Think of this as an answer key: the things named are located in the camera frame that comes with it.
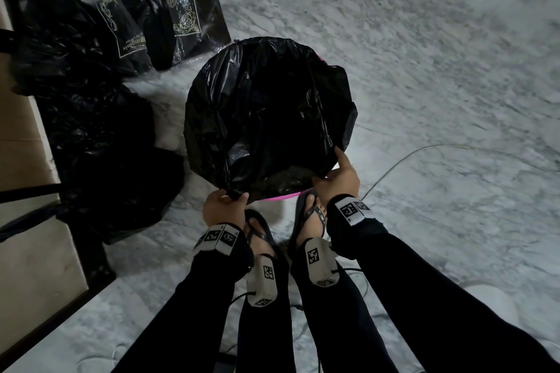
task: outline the floor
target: floor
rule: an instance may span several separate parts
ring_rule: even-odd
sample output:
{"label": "floor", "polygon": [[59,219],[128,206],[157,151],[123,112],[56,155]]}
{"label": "floor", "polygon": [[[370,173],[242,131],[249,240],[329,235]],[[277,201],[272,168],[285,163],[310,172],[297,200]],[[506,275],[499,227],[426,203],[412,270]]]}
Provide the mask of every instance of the floor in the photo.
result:
{"label": "floor", "polygon": [[[366,201],[455,282],[508,294],[520,326],[560,360],[560,175],[550,172],[560,168],[560,0],[220,1],[233,38],[291,37],[346,69],[359,111],[347,153],[362,195],[424,146],[498,151],[421,150]],[[203,63],[130,85],[154,103],[159,146],[184,151],[183,104]],[[119,278],[8,372],[109,372],[187,274],[210,190],[191,174],[164,221],[107,247]],[[290,235],[294,204],[256,204],[277,240]],[[363,277],[354,279],[399,370],[418,371]],[[222,350],[236,341],[240,307]],[[305,317],[292,316],[298,371],[316,371]]]}

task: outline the hand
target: hand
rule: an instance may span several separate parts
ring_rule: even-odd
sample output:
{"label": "hand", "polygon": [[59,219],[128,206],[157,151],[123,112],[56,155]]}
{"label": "hand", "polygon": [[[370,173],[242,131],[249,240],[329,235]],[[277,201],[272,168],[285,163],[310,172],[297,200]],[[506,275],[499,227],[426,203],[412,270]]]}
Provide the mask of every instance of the hand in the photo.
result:
{"label": "hand", "polygon": [[202,207],[202,216],[208,227],[220,223],[232,223],[243,230],[245,225],[245,207],[249,194],[242,194],[238,200],[225,196],[226,191],[220,189],[208,195]]}
{"label": "hand", "polygon": [[338,146],[334,147],[334,153],[338,157],[339,168],[330,171],[325,179],[318,177],[313,177],[312,179],[313,187],[325,206],[336,195],[343,193],[357,198],[358,191],[360,190],[360,179],[346,154]]}

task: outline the person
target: person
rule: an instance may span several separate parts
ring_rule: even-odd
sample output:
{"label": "person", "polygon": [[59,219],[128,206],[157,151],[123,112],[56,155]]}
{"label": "person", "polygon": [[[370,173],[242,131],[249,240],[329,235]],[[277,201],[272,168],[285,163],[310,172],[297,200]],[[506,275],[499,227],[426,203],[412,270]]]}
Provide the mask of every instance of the person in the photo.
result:
{"label": "person", "polygon": [[340,167],[325,179],[314,179],[314,191],[298,200],[301,210],[296,210],[288,245],[289,270],[262,216],[246,209],[248,194],[232,200],[224,190],[211,193],[203,208],[210,231],[201,240],[227,226],[234,243],[224,247],[227,250],[199,250],[186,279],[114,372],[212,372],[234,284],[253,265],[254,256],[272,261],[278,294],[264,307],[245,300],[237,373],[296,371],[288,271],[301,293],[325,372],[397,372],[368,307],[340,265],[332,286],[321,287],[310,279],[305,246],[323,236],[325,218],[332,249],[357,260],[426,372],[560,372],[538,341],[501,320],[367,214],[371,209],[356,199],[356,171],[342,150],[336,148],[336,153]]}

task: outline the black long-sleeve shirt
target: black long-sleeve shirt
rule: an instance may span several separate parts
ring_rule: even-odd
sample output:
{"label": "black long-sleeve shirt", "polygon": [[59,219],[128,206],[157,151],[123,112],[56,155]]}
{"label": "black long-sleeve shirt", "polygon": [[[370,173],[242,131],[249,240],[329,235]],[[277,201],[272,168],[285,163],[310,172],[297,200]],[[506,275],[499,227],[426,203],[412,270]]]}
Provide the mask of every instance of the black long-sleeve shirt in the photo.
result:
{"label": "black long-sleeve shirt", "polygon": [[[372,289],[428,373],[560,372],[533,337],[501,320],[379,222],[364,219],[351,226],[335,206],[346,196],[333,198],[327,208],[334,248],[344,239],[353,246]],[[246,245],[242,234],[238,241]],[[189,275],[114,372],[180,366],[212,372],[234,293],[235,279],[223,274],[229,263],[216,251],[199,253]],[[364,366],[368,370],[375,366]]]}

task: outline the person's left arm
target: person's left arm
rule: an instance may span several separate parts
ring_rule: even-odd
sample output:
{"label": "person's left arm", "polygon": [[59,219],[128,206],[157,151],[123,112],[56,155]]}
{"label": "person's left arm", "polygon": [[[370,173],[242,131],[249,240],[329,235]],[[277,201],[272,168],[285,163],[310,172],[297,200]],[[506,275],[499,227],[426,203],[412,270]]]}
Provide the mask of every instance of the person's left arm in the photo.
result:
{"label": "person's left arm", "polygon": [[235,282],[253,253],[242,227],[248,195],[233,201],[212,193],[203,214],[210,229],[201,237],[190,273],[113,370],[212,372],[220,349]]}

